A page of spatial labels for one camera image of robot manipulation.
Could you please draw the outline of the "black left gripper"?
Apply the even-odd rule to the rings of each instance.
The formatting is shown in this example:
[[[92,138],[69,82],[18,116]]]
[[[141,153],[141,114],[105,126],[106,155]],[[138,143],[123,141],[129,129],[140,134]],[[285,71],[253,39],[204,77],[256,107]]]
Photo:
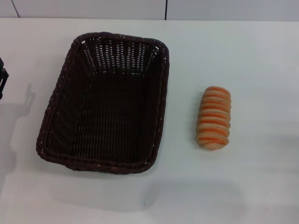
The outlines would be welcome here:
[[[6,69],[4,68],[4,63],[2,61],[2,59],[0,58],[0,100],[3,97],[3,90],[5,87],[5,84],[7,82],[9,75],[6,71]]]

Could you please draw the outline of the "dark woven rectangular basket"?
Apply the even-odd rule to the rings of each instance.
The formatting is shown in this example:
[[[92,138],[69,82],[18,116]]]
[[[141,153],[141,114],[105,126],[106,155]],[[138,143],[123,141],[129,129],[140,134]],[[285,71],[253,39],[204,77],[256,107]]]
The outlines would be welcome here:
[[[38,155],[76,171],[149,170],[163,134],[169,67],[169,50],[159,40],[78,36],[45,110]]]

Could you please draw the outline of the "orange striped bread roll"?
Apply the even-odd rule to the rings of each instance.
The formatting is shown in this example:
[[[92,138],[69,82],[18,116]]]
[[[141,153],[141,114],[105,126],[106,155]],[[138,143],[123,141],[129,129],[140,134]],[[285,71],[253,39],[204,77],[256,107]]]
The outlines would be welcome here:
[[[205,150],[218,150],[229,143],[231,95],[228,90],[210,86],[205,89],[196,123],[196,142]]]

